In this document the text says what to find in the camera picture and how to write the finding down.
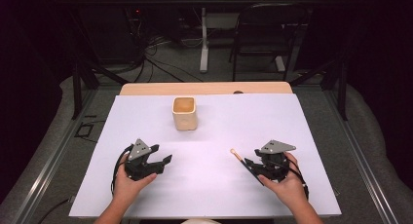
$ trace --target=chair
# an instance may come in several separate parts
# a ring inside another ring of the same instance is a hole
[[[234,57],[233,81],[237,73],[237,56],[287,56],[283,80],[288,66],[297,28],[308,12],[299,5],[255,4],[240,12],[235,28],[229,61]]]

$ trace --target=cup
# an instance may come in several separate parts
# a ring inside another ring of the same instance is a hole
[[[176,97],[173,100],[172,114],[177,130],[190,131],[197,128],[197,105],[194,97]]]

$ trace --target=person's right hand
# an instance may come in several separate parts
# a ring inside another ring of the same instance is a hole
[[[295,166],[298,166],[298,164],[294,156],[286,152],[284,154],[294,163],[289,164],[290,168],[298,172],[299,170]],[[273,182],[262,174],[258,175],[258,178],[264,186],[276,193],[277,197],[290,209],[294,208],[295,205],[307,202],[301,180],[291,171],[288,172],[286,178],[280,183]]]

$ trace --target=gray floor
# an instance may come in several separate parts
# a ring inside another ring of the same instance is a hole
[[[198,70],[200,47],[165,43],[148,50],[148,54],[154,54],[148,57],[170,64],[158,63],[184,82],[230,81],[228,42],[214,41],[212,37],[209,45],[206,74],[200,74]],[[251,66],[274,69],[265,59],[261,59],[262,64],[250,60],[242,62],[245,70]],[[114,66],[110,69],[119,71],[123,68],[126,67]],[[121,73],[120,76],[133,82],[139,69]],[[136,82],[177,82],[167,72],[145,62],[142,75]],[[70,120],[73,113],[71,79],[61,84],[63,99],[56,117],[26,171],[1,204],[1,223],[37,223],[54,205],[76,196],[94,150],[94,141],[98,140],[104,126],[102,121],[105,121],[121,88],[104,76],[97,77],[101,87],[97,91],[83,91],[85,109],[78,121]],[[240,80],[249,80],[250,77],[239,76]],[[290,73],[288,77],[297,77],[297,72]],[[264,78],[280,79],[281,74],[267,74]],[[410,213],[413,210],[412,191],[398,180],[386,159],[383,136],[370,109],[358,92],[349,87],[349,121],[341,121],[334,106],[335,92],[323,92],[317,85],[319,78],[315,77],[305,86],[293,88],[293,91],[302,104],[330,182],[339,193],[337,200],[343,214],[325,218],[325,223],[409,223],[413,219]],[[85,138],[75,137],[82,123],[94,125],[91,134]],[[71,204],[60,206],[43,223],[93,222],[69,218],[70,208]],[[294,221],[284,218],[277,219],[275,223]]]

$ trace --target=person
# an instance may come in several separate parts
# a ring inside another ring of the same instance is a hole
[[[298,171],[298,168],[295,166],[298,166],[298,163],[294,156],[287,152],[284,154],[292,162],[290,163],[290,167]],[[127,155],[123,157],[121,162],[124,162],[126,157]],[[97,218],[95,224],[120,223],[128,207],[133,203],[139,192],[154,181],[156,177],[157,174],[153,173],[138,181],[133,181],[128,178],[125,173],[125,167],[123,163],[121,163],[115,181],[113,199],[106,210]],[[273,182],[262,174],[259,174],[258,178],[264,186],[273,191],[280,201],[289,208],[298,224],[322,223],[316,211],[306,198],[301,180],[293,172],[290,171],[280,183]]]

